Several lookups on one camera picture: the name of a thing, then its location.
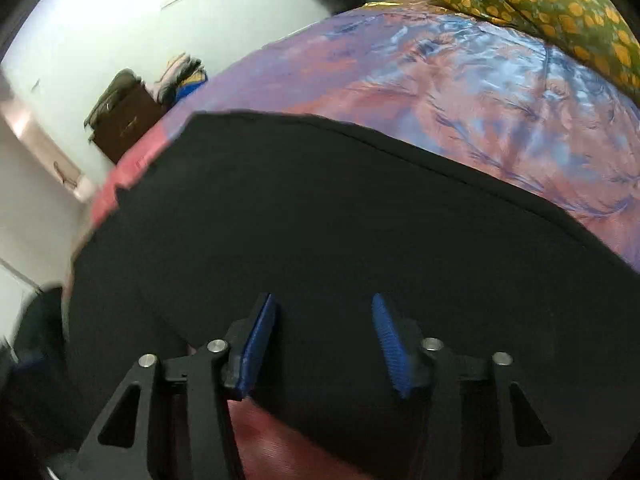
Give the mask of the green orange floral pillow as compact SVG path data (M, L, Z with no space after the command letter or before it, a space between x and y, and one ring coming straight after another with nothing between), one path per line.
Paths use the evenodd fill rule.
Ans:
M639 99L639 43L611 0L432 0L547 40Z

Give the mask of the pile of clothes on cabinet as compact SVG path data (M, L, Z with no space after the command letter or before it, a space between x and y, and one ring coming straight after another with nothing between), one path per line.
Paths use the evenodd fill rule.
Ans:
M208 75L202 61L181 53L171 58L160 79L146 88L155 102L169 108L206 81Z

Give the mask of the black pants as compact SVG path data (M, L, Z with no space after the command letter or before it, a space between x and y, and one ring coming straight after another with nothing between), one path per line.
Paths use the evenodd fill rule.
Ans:
M409 478L418 420L390 383L381 294L424 336L486 349L543 310L586 318L620 388L620 478L639 474L639 274L515 185L326 118L197 114L117 193L74 264L68 369L88 419L145 353L278 314L254 402L377 479Z

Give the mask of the dark green bag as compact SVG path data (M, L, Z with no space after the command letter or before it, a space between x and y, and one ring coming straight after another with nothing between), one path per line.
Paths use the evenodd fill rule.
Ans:
M94 104L92 110L84 120L84 127L95 129L102 120L111 113L112 109L141 82L132 70L120 70Z

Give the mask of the colourful satin bedspread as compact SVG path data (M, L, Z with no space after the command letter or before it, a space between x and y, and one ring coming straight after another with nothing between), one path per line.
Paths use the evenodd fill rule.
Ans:
M204 84L119 159L96 229L194 115L239 112L326 118L446 157L563 209L639 274L636 104L559 48L428 0L329 18ZM250 393L229 410L241 479L376 479Z

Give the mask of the dark wooden cabinet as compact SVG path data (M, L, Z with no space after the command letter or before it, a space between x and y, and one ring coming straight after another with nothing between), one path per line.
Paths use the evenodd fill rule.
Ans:
M113 164L125 155L166 113L143 84L132 87L93 129L91 142Z

